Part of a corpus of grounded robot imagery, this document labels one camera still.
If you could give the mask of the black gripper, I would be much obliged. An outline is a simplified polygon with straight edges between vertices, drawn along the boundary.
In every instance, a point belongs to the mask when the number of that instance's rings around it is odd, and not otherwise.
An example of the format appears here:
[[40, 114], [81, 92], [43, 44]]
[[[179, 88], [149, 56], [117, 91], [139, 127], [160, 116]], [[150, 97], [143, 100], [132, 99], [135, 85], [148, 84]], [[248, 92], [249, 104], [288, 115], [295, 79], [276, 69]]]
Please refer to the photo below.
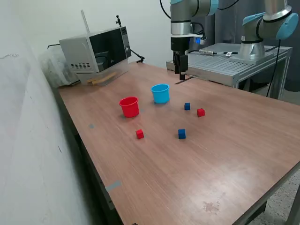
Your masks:
[[185, 80], [188, 70], [188, 55], [185, 54], [185, 51], [189, 49], [189, 40], [189, 37], [171, 37], [171, 50], [174, 51], [174, 71], [180, 74], [180, 80]]

